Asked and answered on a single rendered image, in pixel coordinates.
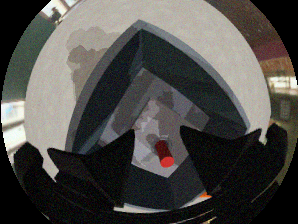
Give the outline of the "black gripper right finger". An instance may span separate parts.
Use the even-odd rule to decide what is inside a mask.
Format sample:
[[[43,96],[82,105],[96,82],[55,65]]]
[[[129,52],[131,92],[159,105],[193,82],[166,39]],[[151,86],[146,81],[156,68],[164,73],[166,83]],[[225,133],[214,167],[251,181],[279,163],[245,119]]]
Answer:
[[[259,140],[262,128],[246,133],[245,136],[238,137],[238,139],[226,140],[181,125],[180,135],[209,196],[209,194],[222,189],[221,184],[233,171],[243,151]]]

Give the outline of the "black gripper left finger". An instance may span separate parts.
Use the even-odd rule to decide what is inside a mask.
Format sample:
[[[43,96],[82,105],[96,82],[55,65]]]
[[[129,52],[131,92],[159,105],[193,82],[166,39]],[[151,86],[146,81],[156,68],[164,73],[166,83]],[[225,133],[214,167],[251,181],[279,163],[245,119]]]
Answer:
[[[124,208],[134,144],[134,129],[129,129],[90,155],[78,155],[56,148],[49,148],[47,152],[59,171],[89,181],[100,190],[102,196],[113,202],[113,208]]]

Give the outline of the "dark red peg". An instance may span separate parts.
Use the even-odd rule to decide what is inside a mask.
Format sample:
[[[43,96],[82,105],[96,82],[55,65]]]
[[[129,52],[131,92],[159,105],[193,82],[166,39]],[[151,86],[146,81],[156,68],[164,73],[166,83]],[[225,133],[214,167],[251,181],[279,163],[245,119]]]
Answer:
[[[158,156],[160,156],[160,159],[158,160],[160,160],[161,167],[172,167],[174,159],[172,153],[170,153],[168,147],[166,147],[165,141],[158,141],[158,143],[156,143],[156,148]]]

